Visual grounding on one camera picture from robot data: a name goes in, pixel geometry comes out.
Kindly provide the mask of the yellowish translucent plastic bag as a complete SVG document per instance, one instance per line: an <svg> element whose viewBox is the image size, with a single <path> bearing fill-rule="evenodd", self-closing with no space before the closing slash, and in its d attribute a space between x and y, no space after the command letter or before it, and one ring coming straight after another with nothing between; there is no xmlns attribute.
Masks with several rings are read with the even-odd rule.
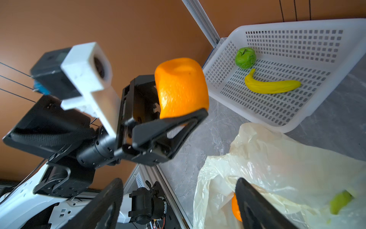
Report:
<svg viewBox="0 0 366 229"><path fill-rule="evenodd" d="M196 229L240 229L231 200L239 178L299 228L363 229L366 226L366 163L301 144L260 124L240 126L230 151L208 156L193 201ZM330 201L348 191L353 200L337 215Z"/></svg>

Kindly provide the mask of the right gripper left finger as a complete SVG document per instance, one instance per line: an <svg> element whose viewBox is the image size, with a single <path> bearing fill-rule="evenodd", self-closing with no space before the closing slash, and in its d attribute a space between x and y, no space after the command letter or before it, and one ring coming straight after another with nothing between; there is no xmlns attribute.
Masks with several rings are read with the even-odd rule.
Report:
<svg viewBox="0 0 366 229"><path fill-rule="evenodd" d="M69 220L63 229L114 229L121 204L124 186L120 178L114 179L75 217Z"/></svg>

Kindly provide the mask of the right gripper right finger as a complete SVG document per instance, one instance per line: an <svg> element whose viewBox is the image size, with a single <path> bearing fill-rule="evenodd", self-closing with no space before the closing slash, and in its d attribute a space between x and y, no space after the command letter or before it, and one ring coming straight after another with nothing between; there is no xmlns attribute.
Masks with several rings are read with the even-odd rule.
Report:
<svg viewBox="0 0 366 229"><path fill-rule="evenodd" d="M249 182L239 178L235 194L245 229L295 229Z"/></svg>

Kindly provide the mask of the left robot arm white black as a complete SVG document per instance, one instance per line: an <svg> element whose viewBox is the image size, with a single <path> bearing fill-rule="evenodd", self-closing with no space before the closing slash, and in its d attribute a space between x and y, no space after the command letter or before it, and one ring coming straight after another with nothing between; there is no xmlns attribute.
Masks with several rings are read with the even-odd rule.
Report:
<svg viewBox="0 0 366 229"><path fill-rule="evenodd" d="M92 184L96 169L129 160L155 166L175 157L188 136L207 118L206 109L161 119L153 75L124 88L117 105L117 134L61 101L44 95L3 139L10 147L43 157L46 164L1 198L1 228L109 229L118 222L176 228L176 218L159 182L124 194L115 179L93 200L74 202Z"/></svg>

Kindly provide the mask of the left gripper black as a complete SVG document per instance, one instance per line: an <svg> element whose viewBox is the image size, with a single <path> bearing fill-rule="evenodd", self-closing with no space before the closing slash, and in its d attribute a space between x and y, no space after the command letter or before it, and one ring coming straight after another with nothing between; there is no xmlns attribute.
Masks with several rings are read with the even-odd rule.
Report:
<svg viewBox="0 0 366 229"><path fill-rule="evenodd" d="M160 119L153 75L140 75L124 88L114 159L154 166L173 159L189 135L208 117L204 108Z"/></svg>

